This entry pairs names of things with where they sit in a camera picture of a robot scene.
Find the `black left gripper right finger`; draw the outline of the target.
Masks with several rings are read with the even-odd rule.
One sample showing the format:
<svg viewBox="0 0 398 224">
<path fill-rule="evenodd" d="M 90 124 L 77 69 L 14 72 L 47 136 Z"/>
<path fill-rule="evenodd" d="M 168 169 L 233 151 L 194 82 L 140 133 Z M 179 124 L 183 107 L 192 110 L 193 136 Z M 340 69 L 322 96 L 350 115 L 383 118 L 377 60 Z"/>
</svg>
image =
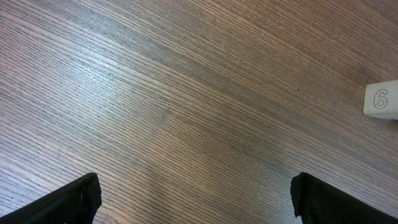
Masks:
<svg viewBox="0 0 398 224">
<path fill-rule="evenodd" d="M 397 224 L 397 218 L 306 172 L 292 178 L 290 194 L 303 224 Z"/>
</svg>

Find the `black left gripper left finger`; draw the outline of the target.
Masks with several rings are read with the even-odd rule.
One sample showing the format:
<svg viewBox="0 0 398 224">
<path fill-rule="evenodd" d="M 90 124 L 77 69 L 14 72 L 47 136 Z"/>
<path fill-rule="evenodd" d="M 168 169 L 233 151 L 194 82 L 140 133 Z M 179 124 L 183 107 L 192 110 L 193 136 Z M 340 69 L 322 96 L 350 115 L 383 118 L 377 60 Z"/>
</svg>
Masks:
<svg viewBox="0 0 398 224">
<path fill-rule="evenodd" d="M 97 174 L 92 172 L 1 217 L 1 224 L 92 224 L 100 206 L 101 187 Z"/>
</svg>

